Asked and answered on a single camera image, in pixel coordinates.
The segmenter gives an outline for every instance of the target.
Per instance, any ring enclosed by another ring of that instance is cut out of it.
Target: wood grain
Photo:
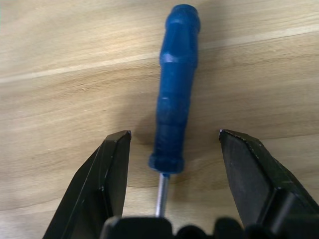
[[[130,129],[124,215],[151,215],[147,167],[164,21],[179,0],[1,0],[0,237],[40,238],[80,165]],[[174,229],[239,218],[217,133],[260,138],[319,202],[319,3],[187,0],[202,22]]]

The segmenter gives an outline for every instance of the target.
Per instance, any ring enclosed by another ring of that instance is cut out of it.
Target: blue screwdriver handle
[[[184,168],[183,142],[198,58],[200,21],[197,10],[186,4],[175,6],[165,27],[159,57],[157,128],[149,166],[168,176]]]

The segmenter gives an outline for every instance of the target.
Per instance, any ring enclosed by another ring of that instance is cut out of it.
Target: metal screwdriver shaft
[[[156,216],[163,217],[169,176],[184,168],[182,157],[191,87],[197,67],[197,10],[186,4],[175,6],[166,20],[160,52],[160,86],[156,135],[149,166],[160,173]]]

